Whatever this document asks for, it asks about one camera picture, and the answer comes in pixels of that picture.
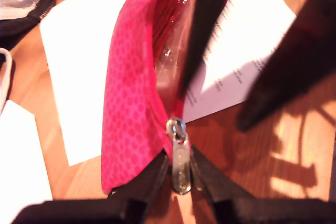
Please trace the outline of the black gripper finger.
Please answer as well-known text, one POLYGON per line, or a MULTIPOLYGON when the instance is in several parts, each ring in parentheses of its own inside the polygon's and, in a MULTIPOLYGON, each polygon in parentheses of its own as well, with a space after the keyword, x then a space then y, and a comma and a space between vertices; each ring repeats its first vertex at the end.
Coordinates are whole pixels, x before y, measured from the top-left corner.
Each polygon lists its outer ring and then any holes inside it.
POLYGON ((138 176, 125 185, 114 188, 108 199, 151 202, 162 186, 169 165, 168 155, 161 151, 138 176))
POLYGON ((335 25, 293 23, 248 92, 236 118, 247 131, 335 71, 335 25))
POLYGON ((226 2, 227 0, 195 1, 190 34, 186 47, 186 56, 183 58, 177 90, 178 98, 182 98, 185 95, 189 83, 196 74, 215 22, 226 2))
POLYGON ((194 145, 191 147, 190 165, 194 185, 210 202, 252 197, 252 194, 223 174, 194 145))

